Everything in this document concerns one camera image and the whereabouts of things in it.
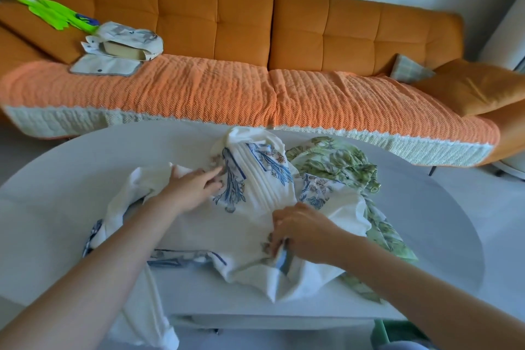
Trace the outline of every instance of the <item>hand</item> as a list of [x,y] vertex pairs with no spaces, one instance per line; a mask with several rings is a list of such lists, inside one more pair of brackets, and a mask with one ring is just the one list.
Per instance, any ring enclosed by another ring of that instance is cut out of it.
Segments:
[[208,172],[204,169],[197,169],[179,177],[177,167],[173,166],[170,182],[156,198],[166,202],[170,208],[174,209],[175,214],[188,212],[222,188],[223,184],[216,181],[221,170],[222,167]]
[[302,202],[276,210],[272,217],[270,249],[273,257],[283,240],[288,238],[288,248],[298,257],[312,263],[334,265],[339,244],[352,240],[353,237],[359,238],[339,228],[324,214]]

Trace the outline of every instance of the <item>green leaf print fabric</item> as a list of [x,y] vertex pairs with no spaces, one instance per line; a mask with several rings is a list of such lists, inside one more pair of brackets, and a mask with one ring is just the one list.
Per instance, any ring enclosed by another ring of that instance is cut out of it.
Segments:
[[[417,260],[370,198],[371,194],[379,191],[381,185],[377,182],[377,166],[369,163],[363,151],[337,138],[321,136],[289,149],[286,157],[300,173],[338,180],[358,190],[366,201],[365,217],[372,225],[366,233],[369,240],[405,261]],[[341,278],[364,298],[381,301],[371,288],[355,276],[345,273]]]

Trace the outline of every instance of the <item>person's left arm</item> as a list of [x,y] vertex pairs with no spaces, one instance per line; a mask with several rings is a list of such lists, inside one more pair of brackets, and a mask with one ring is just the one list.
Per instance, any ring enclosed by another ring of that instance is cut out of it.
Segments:
[[177,177],[0,331],[2,350],[93,350],[175,217],[213,195],[221,168]]

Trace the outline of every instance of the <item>sofa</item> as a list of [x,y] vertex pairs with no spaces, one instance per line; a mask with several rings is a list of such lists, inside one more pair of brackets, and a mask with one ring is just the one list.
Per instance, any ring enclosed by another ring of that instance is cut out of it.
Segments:
[[[30,136],[169,118],[344,135],[419,165],[473,166],[525,149],[521,79],[463,60],[463,22],[453,13],[365,0],[55,1],[153,30],[164,55],[136,77],[72,75],[86,34],[1,4],[1,119]],[[398,54],[434,70],[439,94],[389,79]],[[489,111],[456,113],[442,102],[462,75],[489,87],[497,101],[485,103]],[[512,92],[497,91],[508,82]]]

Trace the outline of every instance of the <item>person's right arm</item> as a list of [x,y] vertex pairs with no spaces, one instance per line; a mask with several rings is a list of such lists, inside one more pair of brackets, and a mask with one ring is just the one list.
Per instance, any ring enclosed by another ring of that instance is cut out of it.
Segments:
[[442,350],[525,349],[525,324],[350,234],[298,203],[273,213],[272,252],[340,267],[391,303]]

